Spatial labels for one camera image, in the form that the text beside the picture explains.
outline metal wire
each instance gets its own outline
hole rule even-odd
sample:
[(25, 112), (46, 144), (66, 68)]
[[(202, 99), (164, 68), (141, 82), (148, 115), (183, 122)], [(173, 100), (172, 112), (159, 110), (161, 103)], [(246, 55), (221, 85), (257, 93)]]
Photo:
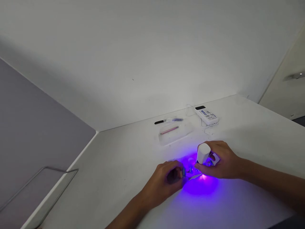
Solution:
[(66, 170), (62, 170), (62, 169), (58, 169), (55, 167), (51, 167), (51, 166), (44, 166), (41, 169), (39, 169), (37, 171), (37, 173), (35, 173), (6, 203), (4, 203), (1, 208), (0, 208), (0, 213), (3, 211), (3, 209), (35, 178), (37, 177), (37, 175), (39, 173), (41, 173), (41, 171), (43, 171), (44, 169), (49, 169), (49, 170), (54, 170), (54, 171), (58, 171), (58, 172), (62, 172), (62, 173), (70, 173), (70, 172), (75, 172), (73, 174), (73, 176), (70, 178), (69, 182), (66, 184), (66, 186), (64, 187), (64, 189), (62, 190), (62, 192), (59, 194), (59, 196), (56, 198), (56, 200), (54, 201), (54, 203), (52, 204), (52, 206), (49, 208), (49, 210), (47, 211), (47, 213), (44, 215), (44, 217), (41, 219), (41, 221), (39, 222), (39, 225), (36, 226), (34, 229), (37, 229), (42, 223), (43, 221), (46, 219), (46, 217), (48, 216), (48, 214), (50, 213), (50, 211), (52, 210), (52, 208), (54, 207), (54, 205), (57, 203), (57, 201), (59, 200), (59, 198), (61, 197), (61, 195), (63, 194), (63, 192), (66, 190), (66, 188), (68, 187), (68, 185), (70, 184), (70, 182), (72, 181), (72, 179), (75, 177), (75, 175), (78, 172), (78, 169), (73, 169), (70, 171), (66, 171)]

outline clear plastic case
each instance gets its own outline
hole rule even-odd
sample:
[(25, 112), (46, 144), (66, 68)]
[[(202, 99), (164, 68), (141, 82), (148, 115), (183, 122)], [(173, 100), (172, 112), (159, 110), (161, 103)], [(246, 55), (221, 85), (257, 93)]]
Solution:
[(163, 126), (159, 131), (159, 142), (160, 145), (165, 146), (176, 140), (179, 140), (189, 133), (193, 132), (193, 126), (187, 120), (183, 120), (182, 122), (173, 122), (169, 125)]

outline pink pencil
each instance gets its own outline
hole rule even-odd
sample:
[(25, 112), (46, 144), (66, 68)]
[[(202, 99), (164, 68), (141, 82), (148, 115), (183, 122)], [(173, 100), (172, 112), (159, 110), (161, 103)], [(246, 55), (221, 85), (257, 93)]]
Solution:
[(171, 129), (166, 130), (166, 131), (164, 131), (164, 132), (162, 132), (162, 133), (160, 133), (160, 134), (165, 134), (165, 133), (170, 132), (170, 131), (172, 131), (172, 130), (174, 130), (174, 129), (177, 129), (177, 128), (179, 128), (179, 127), (177, 126), (177, 127), (171, 128)]

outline label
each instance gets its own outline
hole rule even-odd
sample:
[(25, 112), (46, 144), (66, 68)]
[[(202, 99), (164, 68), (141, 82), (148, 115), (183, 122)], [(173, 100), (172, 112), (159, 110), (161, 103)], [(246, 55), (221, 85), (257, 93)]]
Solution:
[(212, 119), (215, 119), (217, 118), (216, 115), (214, 115), (213, 113), (211, 113), (210, 111), (208, 110), (201, 110), (200, 111), (202, 114), (204, 114), (204, 116), (208, 119), (208, 120), (212, 120)]

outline person's left hand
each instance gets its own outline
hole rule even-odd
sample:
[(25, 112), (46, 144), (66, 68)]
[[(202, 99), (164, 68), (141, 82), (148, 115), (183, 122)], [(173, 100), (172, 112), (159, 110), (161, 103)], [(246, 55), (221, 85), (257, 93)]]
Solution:
[(179, 180), (173, 184), (169, 184), (167, 181), (169, 172), (177, 170), (177, 174), (180, 174), (182, 168), (183, 164), (179, 161), (164, 162), (157, 166), (155, 172), (139, 193), (141, 201), (149, 210), (163, 203), (183, 187), (188, 178), (178, 176)]

